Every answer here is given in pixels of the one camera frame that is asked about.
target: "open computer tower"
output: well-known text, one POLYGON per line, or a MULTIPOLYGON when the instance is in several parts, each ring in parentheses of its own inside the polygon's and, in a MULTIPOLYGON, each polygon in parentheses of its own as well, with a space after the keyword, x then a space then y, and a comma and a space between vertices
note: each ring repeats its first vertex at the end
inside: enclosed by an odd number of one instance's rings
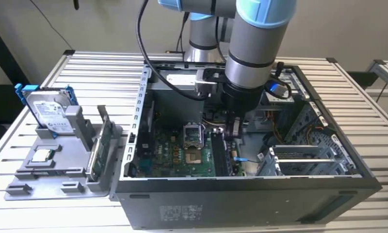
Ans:
MULTIPOLYGON (((154 62, 188 93, 221 64, 154 62)), ((114 196, 134 229, 324 224, 381 186, 297 66, 280 79, 281 100, 262 93, 241 123, 241 139, 224 140, 214 88, 206 101, 180 96, 141 75, 114 196)))

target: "hard drive label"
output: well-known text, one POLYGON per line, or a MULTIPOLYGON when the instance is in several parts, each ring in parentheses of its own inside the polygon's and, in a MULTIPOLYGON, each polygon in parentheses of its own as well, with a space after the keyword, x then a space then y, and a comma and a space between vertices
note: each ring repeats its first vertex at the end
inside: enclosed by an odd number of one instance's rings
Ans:
POLYGON ((73 133, 63 108, 57 102, 34 101, 33 104, 49 130, 55 133, 73 133))

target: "cpu chip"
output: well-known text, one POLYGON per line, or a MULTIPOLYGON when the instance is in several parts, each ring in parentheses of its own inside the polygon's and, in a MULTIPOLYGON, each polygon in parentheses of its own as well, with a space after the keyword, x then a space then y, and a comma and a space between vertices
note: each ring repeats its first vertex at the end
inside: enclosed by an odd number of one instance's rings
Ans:
POLYGON ((201 163, 201 151, 200 150, 186 150, 185 151, 185 163, 186 164, 200 164, 201 163))

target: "sticker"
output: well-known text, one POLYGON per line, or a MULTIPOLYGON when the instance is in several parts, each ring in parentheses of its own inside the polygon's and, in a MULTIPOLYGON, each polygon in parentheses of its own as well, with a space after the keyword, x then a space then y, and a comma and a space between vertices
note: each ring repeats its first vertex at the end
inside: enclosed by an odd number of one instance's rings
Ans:
POLYGON ((33 105, 49 130, 55 133, 73 133, 70 123, 65 118, 63 108, 57 102, 34 101, 33 105))
POLYGON ((161 221, 198 221, 201 220, 202 205, 161 205, 161 221))
POLYGON ((166 81, 170 82, 172 85, 194 85, 194 74, 169 74, 166 75, 166 81))

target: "motherboard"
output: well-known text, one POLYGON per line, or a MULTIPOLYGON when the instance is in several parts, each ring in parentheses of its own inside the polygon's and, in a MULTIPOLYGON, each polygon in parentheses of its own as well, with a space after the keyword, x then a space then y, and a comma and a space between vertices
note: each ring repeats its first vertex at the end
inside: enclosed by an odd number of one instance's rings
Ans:
POLYGON ((206 130, 158 130, 154 134, 154 151, 152 157, 138 160, 140 177, 213 177, 224 170, 225 175, 242 175, 234 142, 218 139, 221 134, 206 130), (201 147, 188 147, 188 140, 201 141, 201 147))

